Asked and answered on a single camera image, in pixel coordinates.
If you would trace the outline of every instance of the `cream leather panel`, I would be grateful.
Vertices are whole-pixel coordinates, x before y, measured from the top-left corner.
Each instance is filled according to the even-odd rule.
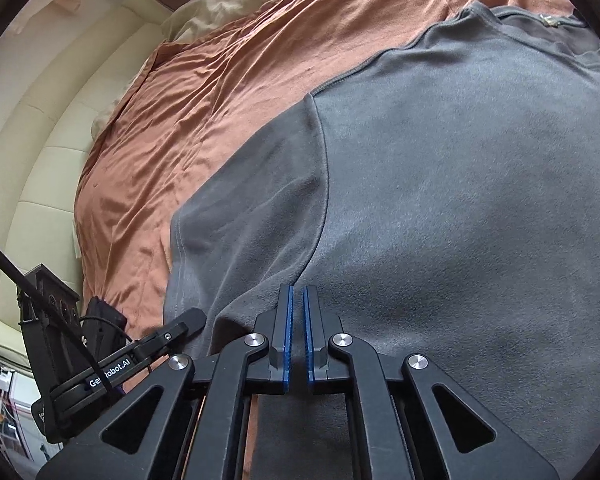
[[[81,294],[73,209],[91,123],[162,41],[168,15],[154,0],[125,0],[49,64],[5,124],[0,247],[21,271],[42,262]],[[15,286],[0,273],[0,359],[27,368],[19,321]]]

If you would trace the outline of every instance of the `silver screw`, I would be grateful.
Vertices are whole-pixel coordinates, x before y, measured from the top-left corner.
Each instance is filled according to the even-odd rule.
[[[349,334],[336,334],[331,340],[336,346],[349,346],[353,343],[353,338]]]
[[[189,365],[189,358],[183,354],[176,354],[169,357],[169,368],[171,370],[182,370]]]
[[[260,346],[264,343],[264,336],[254,332],[253,334],[244,336],[244,343],[247,346]]]
[[[415,368],[416,370],[422,370],[423,368],[426,368],[429,364],[429,361],[427,361],[427,358],[424,357],[424,355],[418,354],[409,357],[407,362],[409,363],[409,366],[411,368]]]

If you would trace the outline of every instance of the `wall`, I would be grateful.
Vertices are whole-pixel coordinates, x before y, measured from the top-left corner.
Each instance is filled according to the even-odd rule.
[[[20,34],[0,38],[0,130],[27,88],[51,60],[122,0],[80,0],[72,14],[55,5],[33,16]]]

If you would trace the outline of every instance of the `gray fabric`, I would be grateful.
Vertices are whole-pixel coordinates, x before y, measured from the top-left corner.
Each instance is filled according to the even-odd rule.
[[[209,316],[191,354],[311,283],[571,479],[600,442],[600,43],[560,22],[475,2],[257,132],[173,218],[165,319]],[[299,336],[293,356],[252,478],[350,478],[343,401],[306,395]]]

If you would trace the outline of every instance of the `black cable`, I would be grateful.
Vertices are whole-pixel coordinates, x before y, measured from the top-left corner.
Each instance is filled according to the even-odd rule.
[[[110,321],[109,319],[104,319],[103,317],[100,316],[82,316],[80,318],[80,321],[85,321],[87,319],[94,319],[96,321],[99,321],[101,323],[106,323],[108,324],[110,327],[112,327],[113,329],[116,330],[116,332],[118,332],[122,337],[124,337],[127,341],[129,341],[130,343],[132,343],[134,340],[131,339],[129,337],[129,334],[126,333],[124,330],[122,330],[118,325],[116,325],[113,321]]]
[[[80,352],[80,354],[82,354],[82,356],[86,359],[89,366],[93,369],[93,371],[96,373],[96,375],[100,379],[100,382],[101,382],[102,386],[104,386],[104,389],[112,395],[115,394],[115,390],[113,389],[113,386],[111,386],[111,383],[109,382],[106,375],[102,371],[102,368],[100,368],[100,366],[98,365],[96,359],[93,357],[93,355],[91,355],[91,352],[89,352],[86,349],[86,347],[82,344],[82,341],[80,341],[80,338],[78,338],[78,336],[72,332],[72,330],[67,325],[66,321],[62,318],[62,315],[47,302],[45,297],[42,294],[40,294],[40,292],[37,290],[37,288],[31,282],[29,282],[29,280],[27,278],[24,277],[24,274],[22,274],[16,268],[16,266],[11,263],[10,259],[8,259],[7,256],[5,256],[5,254],[1,250],[0,250],[0,270],[5,273],[7,278],[9,278],[13,283],[15,283],[17,286],[19,286],[20,289],[27,296],[29,296],[31,301],[33,301],[34,304],[40,308],[40,310],[42,310],[47,316],[49,316],[49,318],[52,319],[53,322],[56,323],[56,325],[58,325],[60,330],[62,330],[64,332],[64,334],[67,336],[67,339],[75,346],[77,351]]]

